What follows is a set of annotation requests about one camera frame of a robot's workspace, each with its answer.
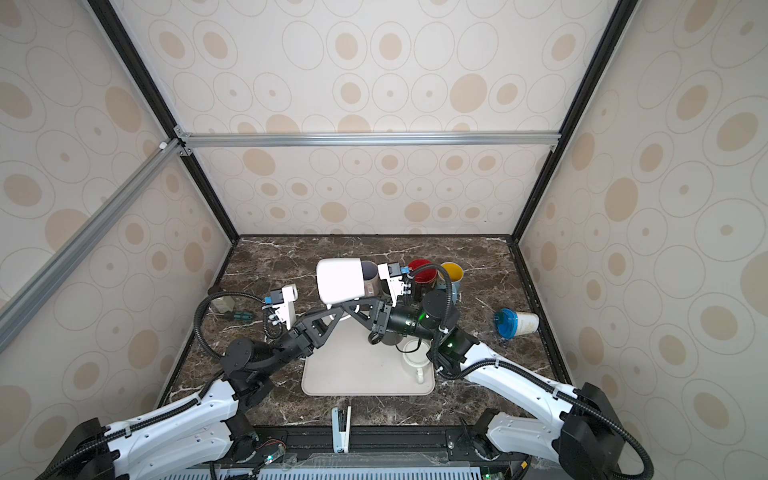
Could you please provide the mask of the white ribbed-base mug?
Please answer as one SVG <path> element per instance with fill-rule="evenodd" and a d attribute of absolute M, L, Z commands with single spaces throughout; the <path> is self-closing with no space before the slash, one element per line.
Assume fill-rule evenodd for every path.
<path fill-rule="evenodd" d="M 321 302 L 337 305 L 362 298 L 365 284 L 359 258 L 329 258 L 316 266 L 317 289 Z"/>

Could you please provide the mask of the plain white mug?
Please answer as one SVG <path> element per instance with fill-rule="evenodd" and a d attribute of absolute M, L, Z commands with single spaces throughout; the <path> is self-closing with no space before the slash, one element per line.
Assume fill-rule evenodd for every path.
<path fill-rule="evenodd" d="M 410 339 L 402 344 L 400 350 L 406 373 L 417 384 L 425 384 L 431 367 L 431 361 L 428 358 L 430 344 L 422 339 Z"/>

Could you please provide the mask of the black skull mug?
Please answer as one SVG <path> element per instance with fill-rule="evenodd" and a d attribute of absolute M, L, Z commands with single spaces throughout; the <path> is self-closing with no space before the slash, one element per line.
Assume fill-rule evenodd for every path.
<path fill-rule="evenodd" d="M 415 273 L 416 270 L 429 264 L 430 261 L 427 259 L 415 259 L 408 264 L 412 274 L 411 290 L 415 303 L 421 302 L 423 297 L 436 286 L 438 273 L 435 269 L 429 268 Z"/>

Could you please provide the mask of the blue butterfly mug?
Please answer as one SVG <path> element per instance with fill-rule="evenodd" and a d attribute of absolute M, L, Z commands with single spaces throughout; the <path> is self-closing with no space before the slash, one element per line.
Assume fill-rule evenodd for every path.
<path fill-rule="evenodd" d="M 447 286 L 445 280 L 442 280 L 442 286 L 451 294 L 452 302 L 458 304 L 461 300 L 461 282 L 464 278 L 464 270 L 454 262 L 444 262 L 441 266 L 450 279 L 450 286 Z"/>

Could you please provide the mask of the small black mug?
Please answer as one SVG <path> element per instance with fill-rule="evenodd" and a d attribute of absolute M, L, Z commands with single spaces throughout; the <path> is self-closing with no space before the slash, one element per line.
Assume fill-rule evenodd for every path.
<path fill-rule="evenodd" d="M 371 331 L 367 337 L 368 343 L 371 345 L 383 344 L 387 346 L 396 346 L 402 340 L 404 336 L 392 331 Z"/>

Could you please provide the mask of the pink iridescent mug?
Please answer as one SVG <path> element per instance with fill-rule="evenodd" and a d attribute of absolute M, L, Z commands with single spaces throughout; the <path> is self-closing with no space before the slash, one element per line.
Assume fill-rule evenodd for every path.
<path fill-rule="evenodd" d="M 378 273 L 378 266 L 372 262 L 364 260 L 361 262 L 361 269 L 364 281 L 365 296 L 372 297 L 380 294 L 381 283 Z"/>

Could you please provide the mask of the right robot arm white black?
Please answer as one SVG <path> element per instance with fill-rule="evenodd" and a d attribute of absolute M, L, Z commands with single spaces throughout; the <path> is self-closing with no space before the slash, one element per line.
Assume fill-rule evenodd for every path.
<path fill-rule="evenodd" d="M 428 359 L 445 380 L 467 380 L 485 387 L 529 413 L 518 419 L 487 411 L 478 422 L 478 435 L 494 452 L 521 453 L 556 462 L 573 479 L 624 479 L 618 468 L 625 448 L 639 457 L 638 479 L 655 473 L 652 459 L 621 423 L 606 395 L 592 384 L 580 388 L 548 379 L 494 352 L 461 329 L 460 314 L 449 289 L 426 293 L 419 307 L 401 302 L 405 282 L 413 276 L 390 274 L 384 296 L 369 295 L 361 275 L 340 286 L 333 305 L 341 305 L 370 331 L 389 332 L 428 341 Z"/>

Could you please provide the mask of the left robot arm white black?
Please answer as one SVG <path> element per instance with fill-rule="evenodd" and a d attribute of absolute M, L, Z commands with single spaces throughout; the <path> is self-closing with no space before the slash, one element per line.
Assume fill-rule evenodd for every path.
<path fill-rule="evenodd" d="M 272 390 L 272 375 L 321 348 L 346 316 L 356 317 L 361 294 L 326 300 L 323 308 L 293 318 L 290 329 L 265 343 L 233 340 L 218 353 L 205 339 L 203 319 L 216 294 L 193 316 L 201 348 L 219 371 L 195 393 L 126 421 L 78 425 L 41 473 L 43 479 L 159 479 L 178 469 L 223 458 L 250 458 L 255 432 L 246 413 Z"/>

